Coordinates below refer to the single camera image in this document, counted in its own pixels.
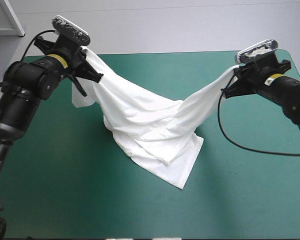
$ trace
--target white cloth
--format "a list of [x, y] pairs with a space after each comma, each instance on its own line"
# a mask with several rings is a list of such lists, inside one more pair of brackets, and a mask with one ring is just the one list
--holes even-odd
[[72, 103], [85, 107], [97, 102], [103, 122], [115, 142], [136, 164], [183, 189], [203, 144], [195, 129], [215, 111], [233, 75], [230, 67], [217, 80], [186, 100], [170, 100], [117, 75], [88, 49], [87, 61], [104, 74], [99, 83], [79, 79], [88, 96], [72, 85]]

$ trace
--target yellow label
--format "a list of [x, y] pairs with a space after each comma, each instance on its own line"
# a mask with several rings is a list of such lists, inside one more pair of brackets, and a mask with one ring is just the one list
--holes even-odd
[[271, 75], [270, 78], [273, 79], [273, 80], [275, 80], [275, 79], [277, 79], [279, 77], [282, 77], [282, 76], [284, 76], [284, 75], [282, 75], [280, 73], [276, 73], [276, 74]]
[[61, 57], [57, 54], [49, 54], [47, 56], [50, 56], [50, 57], [53, 57], [53, 58], [57, 59], [62, 64], [63, 68], [66, 69], [68, 67], [68, 63], [66, 62], [66, 60], [63, 57]]
[[274, 82], [274, 80], [276, 80], [277, 78], [282, 77], [282, 76], [284, 76], [284, 75], [282, 75], [280, 73], [273, 74], [270, 77], [268, 77], [267, 80], [265, 80], [264, 84], [270, 86]]

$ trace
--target green table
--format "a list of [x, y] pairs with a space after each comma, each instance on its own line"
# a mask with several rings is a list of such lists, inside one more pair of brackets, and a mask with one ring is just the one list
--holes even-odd
[[[291, 60], [284, 50], [278, 58]], [[173, 100], [234, 65], [234, 51], [111, 54], [119, 75]], [[300, 80], [295, 66], [287, 75]], [[222, 123], [246, 146], [300, 153], [298, 128], [257, 95], [230, 98]], [[300, 157], [237, 148], [212, 114], [184, 190], [134, 164], [103, 124], [100, 107], [75, 108], [64, 80], [15, 142], [0, 179], [6, 237], [300, 238]]]

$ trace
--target robotic arm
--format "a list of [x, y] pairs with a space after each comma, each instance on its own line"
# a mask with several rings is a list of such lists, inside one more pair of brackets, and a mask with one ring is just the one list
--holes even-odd
[[277, 41], [264, 40], [238, 52], [235, 60], [244, 65], [235, 69], [238, 80], [223, 92], [226, 98], [258, 94], [281, 106], [300, 129], [300, 81], [284, 75], [291, 63], [278, 62], [277, 48]]
[[[103, 76], [86, 61], [86, 52], [81, 46], [90, 43], [87, 32], [60, 15], [52, 19], [52, 25], [56, 31], [42, 33], [55, 32], [58, 34], [56, 42], [41, 36], [34, 41], [45, 56], [31, 63], [12, 63], [0, 83], [3, 93], [0, 98], [0, 172], [10, 146], [25, 135], [41, 100], [47, 100], [61, 80], [69, 78], [86, 97], [76, 77], [98, 83]], [[6, 222], [0, 218], [0, 240], [5, 231]]]

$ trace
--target white floor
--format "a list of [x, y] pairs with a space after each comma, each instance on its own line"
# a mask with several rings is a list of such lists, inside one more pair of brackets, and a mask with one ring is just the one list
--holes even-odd
[[[275, 39], [300, 73], [300, 0], [10, 0], [25, 37], [0, 36], [0, 81], [9, 62], [62, 15], [98, 54], [241, 50]], [[47, 39], [55, 39], [47, 34]], [[29, 55], [39, 55], [32, 47]]]

